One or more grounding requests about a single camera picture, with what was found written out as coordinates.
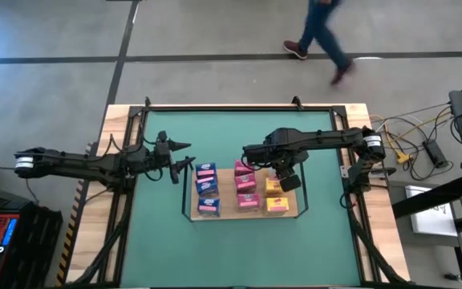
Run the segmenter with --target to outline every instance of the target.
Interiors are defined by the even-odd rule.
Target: blue jeans
[[[342,0],[332,0],[323,4],[320,0],[308,0],[308,15],[301,40],[298,42],[303,51],[307,51],[313,39],[329,55],[338,69],[346,69],[351,61],[343,53],[333,33],[327,28],[327,19]]]

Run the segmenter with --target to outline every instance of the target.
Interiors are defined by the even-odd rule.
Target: snack box
[[[216,217],[221,216],[221,200],[218,198],[199,197],[197,211],[200,214],[207,214]]]
[[[276,177],[267,177],[265,180],[265,194],[267,196],[276,196],[283,193],[281,184]]]
[[[266,198],[266,213],[268,214],[284,214],[288,212],[287,197],[268,197]]]
[[[241,160],[234,161],[234,175],[235,175],[235,177],[243,176],[245,174],[254,173],[254,171],[251,169],[253,166],[249,165],[249,164],[247,164],[247,166],[245,166],[241,162]]]
[[[217,177],[217,166],[215,163],[196,165],[196,176],[198,179],[206,177]]]
[[[234,178],[237,193],[256,193],[256,177],[254,173]]]
[[[196,190],[200,197],[218,195],[218,184],[215,177],[196,180]]]
[[[238,209],[239,210],[255,210],[260,207],[260,195],[257,193],[238,194]]]

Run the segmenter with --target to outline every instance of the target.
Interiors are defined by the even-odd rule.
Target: person
[[[342,81],[345,74],[354,70],[354,62],[347,58],[339,46],[333,33],[327,28],[326,23],[331,13],[340,5],[342,0],[308,0],[308,15],[301,39],[296,43],[286,40],[283,44],[286,51],[293,53],[299,59],[304,60],[308,56],[308,47],[313,39],[316,39],[320,47],[329,55],[336,64],[336,72],[331,80],[331,85]]]

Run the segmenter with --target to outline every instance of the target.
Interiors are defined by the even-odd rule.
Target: pink box
[[[249,164],[246,164],[246,165],[248,165],[249,168],[244,166],[244,164],[241,162],[241,160],[234,161],[234,175],[235,176],[243,176],[245,174],[254,173],[254,171],[252,169],[250,169],[253,166],[249,165]]]
[[[260,195],[257,193],[238,194],[238,209],[256,209],[260,207]]]
[[[254,177],[254,173],[235,177],[234,182],[237,186],[237,193],[256,193],[256,177]]]

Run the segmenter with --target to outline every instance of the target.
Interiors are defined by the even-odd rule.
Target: yellow box
[[[265,180],[265,194],[270,196],[280,193],[282,193],[282,189],[281,185],[279,184],[279,180],[272,177],[267,177]]]
[[[268,197],[266,198],[266,212],[269,214],[284,214],[288,212],[287,197]]]

